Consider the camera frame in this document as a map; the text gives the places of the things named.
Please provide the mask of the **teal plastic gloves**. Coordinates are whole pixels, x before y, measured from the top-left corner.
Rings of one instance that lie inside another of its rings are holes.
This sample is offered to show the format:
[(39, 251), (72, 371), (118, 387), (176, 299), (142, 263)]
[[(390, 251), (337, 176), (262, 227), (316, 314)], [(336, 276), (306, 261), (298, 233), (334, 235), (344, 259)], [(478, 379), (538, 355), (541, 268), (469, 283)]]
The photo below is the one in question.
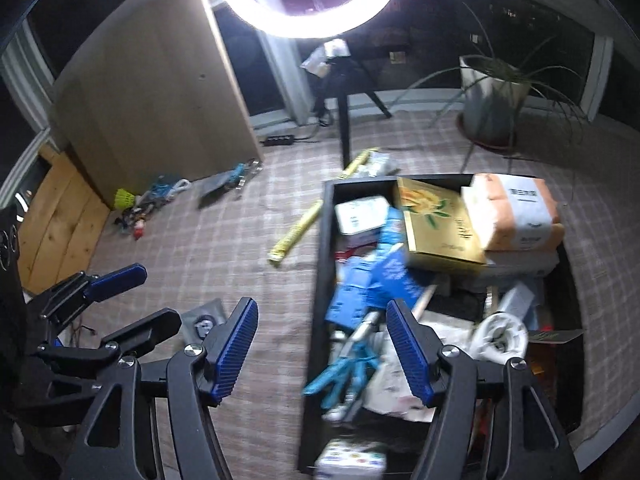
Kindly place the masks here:
[(329, 411), (339, 405), (352, 404), (366, 388), (370, 375), (380, 365), (378, 354), (368, 344), (360, 342), (347, 356), (339, 356), (305, 388), (304, 396), (325, 392), (320, 406)]

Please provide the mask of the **white blue box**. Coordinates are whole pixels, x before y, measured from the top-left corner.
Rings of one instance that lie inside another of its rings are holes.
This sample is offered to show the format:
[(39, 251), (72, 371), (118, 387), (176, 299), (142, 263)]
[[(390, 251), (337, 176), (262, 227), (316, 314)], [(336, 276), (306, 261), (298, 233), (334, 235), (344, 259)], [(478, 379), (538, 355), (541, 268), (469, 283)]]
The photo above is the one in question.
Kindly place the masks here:
[(346, 236), (381, 229), (390, 204), (383, 196), (368, 196), (336, 204), (334, 212), (341, 233)]

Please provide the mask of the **black tripod stand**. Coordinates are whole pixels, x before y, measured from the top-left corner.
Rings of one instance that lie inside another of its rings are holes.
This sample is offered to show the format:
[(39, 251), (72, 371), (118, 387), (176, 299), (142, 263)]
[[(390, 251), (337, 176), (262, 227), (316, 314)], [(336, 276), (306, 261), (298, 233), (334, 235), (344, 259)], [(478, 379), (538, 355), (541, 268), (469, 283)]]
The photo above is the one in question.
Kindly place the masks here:
[(322, 120), (329, 113), (326, 101), (336, 99), (338, 137), (341, 143), (341, 160), (344, 169), (352, 162), (352, 127), (350, 126), (350, 97), (363, 93), (378, 111), (390, 119), (393, 114), (374, 90), (373, 78), (363, 62), (352, 56), (338, 56), (328, 61), (329, 71), (318, 85), (314, 116)]

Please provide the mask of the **yellow green cup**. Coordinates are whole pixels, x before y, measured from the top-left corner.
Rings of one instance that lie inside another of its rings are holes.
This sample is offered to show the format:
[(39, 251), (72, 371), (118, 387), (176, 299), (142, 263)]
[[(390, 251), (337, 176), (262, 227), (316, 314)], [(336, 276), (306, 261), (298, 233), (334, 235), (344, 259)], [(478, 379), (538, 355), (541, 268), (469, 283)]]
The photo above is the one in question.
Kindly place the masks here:
[(136, 204), (136, 196), (124, 188), (118, 188), (114, 195), (114, 208), (119, 211), (124, 211), (133, 207)]

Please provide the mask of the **black power strip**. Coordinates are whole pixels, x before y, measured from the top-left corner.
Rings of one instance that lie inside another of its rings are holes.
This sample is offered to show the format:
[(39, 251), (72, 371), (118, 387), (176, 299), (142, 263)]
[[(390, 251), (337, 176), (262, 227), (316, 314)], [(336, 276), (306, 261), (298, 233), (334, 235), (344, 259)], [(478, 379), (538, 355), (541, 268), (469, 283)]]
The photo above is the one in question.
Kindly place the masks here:
[(296, 142), (294, 134), (274, 134), (262, 139), (263, 146), (290, 146)]

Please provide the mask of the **grey pouch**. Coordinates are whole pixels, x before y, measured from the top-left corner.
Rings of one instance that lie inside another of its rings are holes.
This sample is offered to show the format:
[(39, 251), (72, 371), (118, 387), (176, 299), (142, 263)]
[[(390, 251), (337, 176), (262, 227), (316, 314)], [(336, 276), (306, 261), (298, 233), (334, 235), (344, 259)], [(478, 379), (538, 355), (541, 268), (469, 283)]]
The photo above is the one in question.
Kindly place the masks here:
[(232, 171), (225, 171), (206, 178), (202, 183), (200, 197), (198, 198), (198, 209), (213, 205), (221, 196), (224, 196), (229, 191), (232, 177)]

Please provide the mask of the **red small toy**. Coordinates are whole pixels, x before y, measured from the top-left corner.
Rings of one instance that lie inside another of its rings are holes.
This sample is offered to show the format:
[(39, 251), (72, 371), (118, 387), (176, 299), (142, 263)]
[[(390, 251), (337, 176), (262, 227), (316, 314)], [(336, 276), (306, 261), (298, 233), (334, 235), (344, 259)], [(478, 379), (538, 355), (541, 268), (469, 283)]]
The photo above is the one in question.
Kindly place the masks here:
[(144, 229), (145, 229), (144, 219), (139, 219), (136, 222), (134, 222), (134, 229), (132, 230), (132, 236), (134, 237), (135, 240), (140, 240), (140, 238), (144, 234)]

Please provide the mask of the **yellow flower box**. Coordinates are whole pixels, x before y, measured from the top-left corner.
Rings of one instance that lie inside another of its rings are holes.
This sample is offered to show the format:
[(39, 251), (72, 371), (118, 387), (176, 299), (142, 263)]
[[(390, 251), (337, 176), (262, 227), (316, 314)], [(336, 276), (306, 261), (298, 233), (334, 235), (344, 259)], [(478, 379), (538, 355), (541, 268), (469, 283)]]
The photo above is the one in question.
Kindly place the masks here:
[(404, 222), (408, 266), (458, 275), (484, 269), (484, 249), (458, 192), (398, 177), (395, 203)]

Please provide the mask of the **white tissue pack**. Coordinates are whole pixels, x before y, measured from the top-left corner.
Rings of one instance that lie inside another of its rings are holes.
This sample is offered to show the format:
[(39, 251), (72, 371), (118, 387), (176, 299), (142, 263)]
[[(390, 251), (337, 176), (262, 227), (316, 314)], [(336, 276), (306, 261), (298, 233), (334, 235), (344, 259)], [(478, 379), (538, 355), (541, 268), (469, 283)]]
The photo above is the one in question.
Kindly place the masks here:
[(314, 478), (324, 480), (382, 479), (386, 453), (381, 443), (368, 440), (333, 439), (314, 463)]

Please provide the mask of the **metal scissors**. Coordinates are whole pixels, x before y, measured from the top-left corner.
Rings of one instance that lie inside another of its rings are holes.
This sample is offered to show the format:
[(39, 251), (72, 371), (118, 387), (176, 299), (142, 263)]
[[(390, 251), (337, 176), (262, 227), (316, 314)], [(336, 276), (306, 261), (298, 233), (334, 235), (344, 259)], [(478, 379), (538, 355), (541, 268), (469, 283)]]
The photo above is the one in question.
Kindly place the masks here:
[(250, 180), (253, 180), (254, 177), (257, 177), (258, 174), (262, 172), (262, 162), (257, 159), (250, 160), (244, 165), (244, 168), (239, 176), (238, 183), (235, 185), (235, 196), (236, 200), (239, 200), (244, 192), (244, 188), (248, 185)]

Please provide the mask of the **orange white paper pack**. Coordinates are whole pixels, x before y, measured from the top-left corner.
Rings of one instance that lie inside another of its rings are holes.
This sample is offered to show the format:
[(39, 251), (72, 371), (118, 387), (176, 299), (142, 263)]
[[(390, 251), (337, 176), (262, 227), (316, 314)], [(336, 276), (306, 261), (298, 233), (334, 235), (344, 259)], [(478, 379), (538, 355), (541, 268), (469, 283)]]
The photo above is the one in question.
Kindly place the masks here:
[(485, 252), (554, 252), (565, 229), (544, 179), (474, 174), (461, 191)]

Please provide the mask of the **grey foil sachet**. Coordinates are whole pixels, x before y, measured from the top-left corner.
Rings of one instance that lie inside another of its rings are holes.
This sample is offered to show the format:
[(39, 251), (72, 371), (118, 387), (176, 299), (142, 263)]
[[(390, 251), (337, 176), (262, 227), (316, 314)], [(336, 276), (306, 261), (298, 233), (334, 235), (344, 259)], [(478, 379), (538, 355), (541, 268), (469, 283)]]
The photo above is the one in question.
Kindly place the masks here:
[(216, 326), (227, 321), (220, 298), (180, 314), (181, 335), (186, 344), (200, 344)]

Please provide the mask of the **tan cabinet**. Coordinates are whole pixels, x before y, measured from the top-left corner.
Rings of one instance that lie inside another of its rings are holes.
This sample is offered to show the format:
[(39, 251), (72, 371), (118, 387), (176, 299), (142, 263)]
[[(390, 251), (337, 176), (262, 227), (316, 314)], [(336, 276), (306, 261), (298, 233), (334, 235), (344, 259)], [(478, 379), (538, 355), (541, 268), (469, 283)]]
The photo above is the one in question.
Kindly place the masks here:
[(111, 15), (55, 81), (52, 122), (107, 203), (159, 176), (194, 181), (262, 159), (207, 0)]

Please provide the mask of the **wooden board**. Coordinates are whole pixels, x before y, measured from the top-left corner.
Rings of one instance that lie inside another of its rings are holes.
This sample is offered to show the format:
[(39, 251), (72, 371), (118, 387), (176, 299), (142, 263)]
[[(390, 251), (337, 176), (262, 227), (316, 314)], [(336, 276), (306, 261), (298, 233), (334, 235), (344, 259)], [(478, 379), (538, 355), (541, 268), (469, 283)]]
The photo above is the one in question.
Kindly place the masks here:
[(32, 295), (88, 269), (110, 208), (70, 158), (44, 144), (51, 165), (18, 230), (18, 272)]

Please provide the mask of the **potted plant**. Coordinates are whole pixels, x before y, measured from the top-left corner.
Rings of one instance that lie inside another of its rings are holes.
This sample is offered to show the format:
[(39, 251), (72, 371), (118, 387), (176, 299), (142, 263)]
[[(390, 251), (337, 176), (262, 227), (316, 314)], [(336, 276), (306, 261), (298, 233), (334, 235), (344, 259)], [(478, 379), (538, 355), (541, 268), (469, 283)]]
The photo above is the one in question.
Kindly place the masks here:
[(472, 143), (495, 152), (513, 151), (521, 111), (532, 93), (544, 100), (547, 112), (559, 115), (570, 142), (582, 140), (588, 119), (573, 93), (585, 89), (586, 69), (575, 64), (578, 56), (559, 54), (568, 45), (562, 30), (547, 36), (538, 29), (516, 32), (503, 20), (506, 33), (493, 42), (474, 10), (464, 8), (483, 43), (474, 47), (474, 53), (460, 56), (456, 67), (436, 70), (410, 84), (390, 105), (400, 104), (409, 93), (441, 76), (458, 72), (460, 89), (446, 99), (434, 119), (439, 120), (454, 103), (462, 103), (463, 132)]

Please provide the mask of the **blue packet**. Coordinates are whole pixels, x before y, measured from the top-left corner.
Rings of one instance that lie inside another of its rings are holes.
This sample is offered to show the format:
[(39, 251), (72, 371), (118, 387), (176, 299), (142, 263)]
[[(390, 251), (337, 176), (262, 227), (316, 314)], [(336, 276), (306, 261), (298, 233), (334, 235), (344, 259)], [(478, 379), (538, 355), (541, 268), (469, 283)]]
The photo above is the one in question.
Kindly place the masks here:
[(406, 265), (403, 249), (392, 250), (371, 270), (367, 304), (373, 309), (385, 309), (390, 301), (401, 299), (413, 308), (432, 281), (431, 272)]

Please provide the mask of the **black storage bin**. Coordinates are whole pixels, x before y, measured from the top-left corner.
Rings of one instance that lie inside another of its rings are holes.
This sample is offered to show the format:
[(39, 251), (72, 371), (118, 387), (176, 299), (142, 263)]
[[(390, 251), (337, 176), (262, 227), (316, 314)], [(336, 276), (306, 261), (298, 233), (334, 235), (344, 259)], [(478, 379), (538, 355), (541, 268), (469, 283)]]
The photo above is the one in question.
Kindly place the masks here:
[[(381, 195), (388, 200), (394, 198), (396, 179), (380, 177), (369, 179), (329, 180), (323, 185), (321, 197), (324, 200), (320, 212), (320, 233), (318, 236), (318, 259), (316, 290), (312, 300), (311, 335), (308, 350), (307, 377), (315, 378), (329, 364), (329, 326), (324, 322), (326, 310), (335, 290), (334, 252), (338, 229), (334, 219), (334, 206), (366, 196)], [(544, 278), (546, 296), (554, 326), (559, 330), (580, 330), (582, 316), (576, 286), (564, 246), (556, 250), (560, 262)], [(585, 350), (584, 337), (561, 344), (555, 353), (556, 396), (553, 402), (555, 413), (563, 429), (569, 434), (582, 422), (582, 399), (585, 391)], [(304, 401), (302, 434), (299, 438), (297, 470), (311, 476), (314, 462), (326, 444), (334, 436), (334, 431), (321, 418), (322, 411), (318, 396)]]

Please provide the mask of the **yellow long packet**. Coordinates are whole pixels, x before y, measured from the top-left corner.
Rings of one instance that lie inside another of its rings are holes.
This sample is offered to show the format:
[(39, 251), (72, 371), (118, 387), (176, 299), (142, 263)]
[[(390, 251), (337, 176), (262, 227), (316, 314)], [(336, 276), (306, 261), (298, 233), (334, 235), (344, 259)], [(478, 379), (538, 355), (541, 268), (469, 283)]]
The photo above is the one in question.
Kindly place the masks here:
[(291, 249), (304, 236), (310, 227), (316, 222), (322, 211), (323, 200), (319, 198), (312, 206), (291, 226), (291, 229), (271, 248), (267, 260), (274, 266), (278, 266), (288, 255)]

